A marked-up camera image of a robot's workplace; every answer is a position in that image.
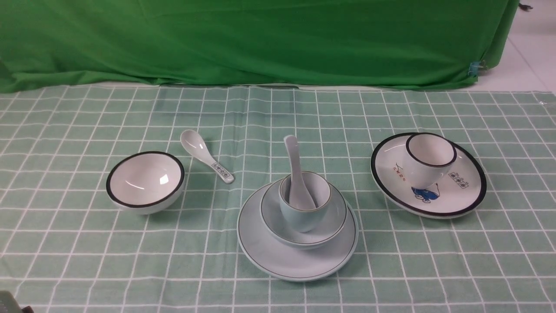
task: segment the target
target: teacup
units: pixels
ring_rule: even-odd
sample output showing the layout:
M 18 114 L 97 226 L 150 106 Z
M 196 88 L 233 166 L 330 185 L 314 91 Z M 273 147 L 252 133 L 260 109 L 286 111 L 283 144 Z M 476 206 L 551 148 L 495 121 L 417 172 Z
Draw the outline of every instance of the teacup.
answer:
M 326 211 L 334 205 L 334 202 L 331 200 L 332 190 L 326 179 L 313 172 L 301 172 L 301 175 L 315 201 L 316 208 L 301 210 L 289 204 L 291 175 L 288 175 L 280 182 L 280 210 L 291 228 L 305 233 L 314 229 L 322 221 Z
M 405 143 L 404 176 L 415 189 L 426 189 L 448 173 L 458 154 L 448 139 L 416 133 Z

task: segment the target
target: white plate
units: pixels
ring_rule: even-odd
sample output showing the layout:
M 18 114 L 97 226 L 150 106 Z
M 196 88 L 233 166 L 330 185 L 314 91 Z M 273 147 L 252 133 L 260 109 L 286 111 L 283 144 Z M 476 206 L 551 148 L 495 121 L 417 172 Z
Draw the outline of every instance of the white plate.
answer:
M 326 245 L 310 250 L 289 247 L 276 240 L 259 213 L 262 195 L 270 187 L 255 191 L 237 218 L 237 239 L 247 258 L 260 270 L 286 281 L 318 280 L 339 270 L 355 251 L 359 226 L 349 206 L 348 219 L 340 233 Z
M 316 248 L 324 245 L 342 230 L 348 217 L 344 197 L 333 185 L 330 185 L 330 189 L 333 205 L 328 208 L 316 228 L 301 233 L 288 226 L 282 215 L 279 195 L 280 181 L 275 182 L 265 192 L 259 210 L 266 229 L 278 241 L 294 248 Z
M 391 136 L 373 151 L 371 171 L 379 188 L 400 208 L 429 218 L 455 218 L 483 201 L 487 179 L 479 163 L 454 144 L 458 157 L 448 175 L 426 190 L 416 190 L 403 177 L 405 142 L 414 133 Z

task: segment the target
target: light blue cup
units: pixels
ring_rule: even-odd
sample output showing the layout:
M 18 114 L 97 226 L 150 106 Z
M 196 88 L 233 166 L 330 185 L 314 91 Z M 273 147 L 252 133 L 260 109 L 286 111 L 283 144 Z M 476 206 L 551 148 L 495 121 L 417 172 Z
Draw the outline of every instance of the light blue cup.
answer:
M 331 200 L 332 190 L 326 179 L 313 172 L 302 172 L 301 175 L 307 190 L 315 201 L 316 208 L 302 210 L 289 204 L 291 175 L 288 175 L 280 182 L 280 210 L 291 228 L 306 233 L 322 221 L 326 211 L 334 205 L 334 202 Z

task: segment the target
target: tableware set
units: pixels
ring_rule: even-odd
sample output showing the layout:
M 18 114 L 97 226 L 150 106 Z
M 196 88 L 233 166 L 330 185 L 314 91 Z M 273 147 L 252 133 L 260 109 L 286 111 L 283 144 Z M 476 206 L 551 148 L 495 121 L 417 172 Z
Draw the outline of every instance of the tableware set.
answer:
M 210 166 L 225 183 L 234 176 L 219 164 L 193 130 L 181 135 L 184 149 Z M 295 282 L 318 280 L 339 270 L 355 251 L 359 224 L 351 205 L 323 176 L 301 170 L 300 147 L 284 137 L 291 174 L 255 191 L 237 219 L 245 256 L 271 276 Z M 371 175 L 400 208 L 426 218 L 457 218 L 484 199 L 486 177 L 464 148 L 432 133 L 403 133 L 374 149 Z M 123 210 L 151 214 L 183 192 L 185 171 L 172 155 L 149 151 L 118 163 L 106 190 Z

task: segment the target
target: white floor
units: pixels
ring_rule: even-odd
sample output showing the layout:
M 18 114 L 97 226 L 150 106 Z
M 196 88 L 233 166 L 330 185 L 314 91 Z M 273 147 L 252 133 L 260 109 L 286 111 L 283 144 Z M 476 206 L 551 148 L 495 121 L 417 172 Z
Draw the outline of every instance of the white floor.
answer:
M 533 7 L 518 10 L 500 64 L 484 73 L 469 91 L 551 91 L 556 93 L 556 0 L 522 0 Z M 110 86 L 142 84 L 104 83 Z M 353 87 L 305 89 L 350 90 Z

